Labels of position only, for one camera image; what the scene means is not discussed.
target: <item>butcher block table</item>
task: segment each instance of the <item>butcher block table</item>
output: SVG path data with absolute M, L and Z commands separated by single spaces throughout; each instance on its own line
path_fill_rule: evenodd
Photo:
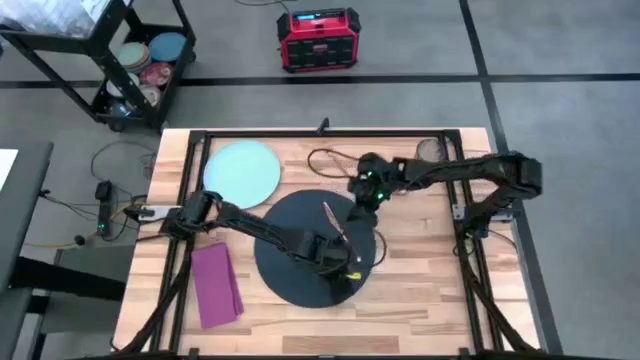
M 458 130 L 466 158 L 490 152 L 484 128 Z M 164 132 L 149 189 L 150 204 L 176 204 L 189 135 L 190 129 Z M 209 154 L 244 139 L 247 138 L 213 138 Z M 306 158 L 313 149 L 331 148 L 355 157 L 376 152 L 391 160 L 393 156 L 414 157 L 423 139 L 323 136 L 256 139 L 278 156 L 282 175 L 271 197 L 250 212 L 264 216 L 279 199 L 303 189 L 329 190 L 353 199 L 347 192 L 346 179 L 323 178 L 308 169 Z M 202 146 L 196 146 L 188 191 L 196 187 L 201 152 Z M 336 162 L 321 154 L 317 164 L 323 171 L 335 174 L 351 172 L 356 165 L 342 159 Z M 482 180 L 472 181 L 471 187 L 476 201 L 495 189 L 493 184 Z M 460 348 L 473 348 L 460 264 L 452 253 L 455 236 L 446 186 L 435 184 L 425 190 L 394 196 L 377 214 L 377 230 L 388 242 L 386 260 L 372 270 L 363 288 L 352 298 L 324 309 L 300 308 L 273 293 L 258 273 L 252 237 L 229 229 L 198 234 L 196 249 L 218 242 L 227 244 L 245 311 L 233 323 L 202 329 L 191 274 L 178 353 L 184 355 L 190 348 L 199 348 L 200 355 L 454 355 Z M 140 237 L 153 235 L 158 229 L 159 224 L 145 225 Z M 508 241 L 512 238 L 511 225 L 492 223 L 491 229 L 507 237 L 490 233 L 484 240 L 496 303 L 523 338 L 538 347 L 518 256 L 515 246 Z M 182 260 L 180 251 L 184 246 L 184 242 L 179 245 L 174 273 Z M 168 248 L 168 238 L 140 242 L 136 246 L 114 336 L 116 347 L 125 346 L 155 308 Z M 477 303 L 485 347 L 490 348 L 486 313 Z M 168 349 L 175 304 L 174 300 L 165 316 L 160 349 Z

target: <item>pink napkin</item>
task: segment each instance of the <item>pink napkin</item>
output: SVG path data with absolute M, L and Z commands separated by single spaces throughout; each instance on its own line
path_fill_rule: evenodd
M 191 254 L 203 329 L 235 321 L 244 312 L 227 244 L 207 246 Z

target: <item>black circular mat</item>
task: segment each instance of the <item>black circular mat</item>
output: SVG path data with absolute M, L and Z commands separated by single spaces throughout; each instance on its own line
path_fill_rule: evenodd
M 302 190 L 290 194 L 273 205 L 264 219 L 278 226 L 312 230 L 333 239 L 339 233 L 329 223 L 322 205 L 324 201 L 344 226 L 354 203 L 341 195 L 322 190 Z M 322 308 L 340 304 L 362 287 L 376 255 L 371 225 L 350 222 L 345 233 L 362 258 L 357 267 L 362 274 L 359 281 L 318 275 L 308 265 L 292 260 L 274 245 L 256 238 L 258 271 L 273 292 L 294 305 Z

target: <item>cart wheel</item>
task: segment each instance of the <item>cart wheel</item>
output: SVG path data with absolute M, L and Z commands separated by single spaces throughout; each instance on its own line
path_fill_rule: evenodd
M 126 126 L 123 123 L 110 123 L 109 130 L 113 132 L 123 132 Z

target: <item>black floor stripe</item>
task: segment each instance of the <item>black floor stripe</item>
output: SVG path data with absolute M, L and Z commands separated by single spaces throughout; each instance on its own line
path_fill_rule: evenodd
M 640 73 L 624 74 L 504 74 L 504 75 L 354 75 L 305 77 L 193 78 L 180 86 L 331 85 L 331 84 L 451 84 L 451 83 L 555 83 L 640 81 Z M 68 81 L 74 88 L 97 88 L 99 80 Z M 55 89 L 52 81 L 0 81 L 0 89 Z
M 459 0 L 459 3 L 464 24 L 467 28 L 467 34 L 469 35 L 473 57 L 476 62 L 478 74 L 481 78 L 480 85 L 482 87 L 482 93 L 487 105 L 489 121 L 491 123 L 491 127 L 495 137 L 496 146 L 499 152 L 508 152 L 509 147 L 507 145 L 504 127 L 502 126 L 495 94 L 491 86 L 491 79 L 488 75 L 487 64 L 485 62 L 484 55 L 482 54 L 480 38 L 473 22 L 473 16 L 469 7 L 469 0 Z M 502 77 L 502 79 L 515 80 L 516 78 L 511 78 L 506 75 L 505 77 Z M 553 318 L 551 303 L 549 302 L 549 295 L 547 294 L 547 289 L 544 285 L 542 271 L 540 270 L 540 263 L 538 262 L 538 255 L 533 243 L 533 236 L 531 235 L 531 229 L 529 227 L 529 222 L 527 220 L 522 201 L 515 202 L 513 204 L 513 208 L 517 212 L 516 229 L 518 232 L 519 240 L 518 248 L 519 253 L 524 258 L 524 261 L 522 263 L 523 271 L 529 279 L 529 287 L 532 295 L 532 298 L 530 300 L 535 306 L 535 315 L 537 316 L 538 320 L 537 323 L 541 327 L 541 330 L 544 334 L 544 338 L 541 339 L 541 343 L 544 344 L 547 351 L 553 354 L 562 354 L 562 344 L 560 343 L 558 329 L 556 328 L 555 320 Z

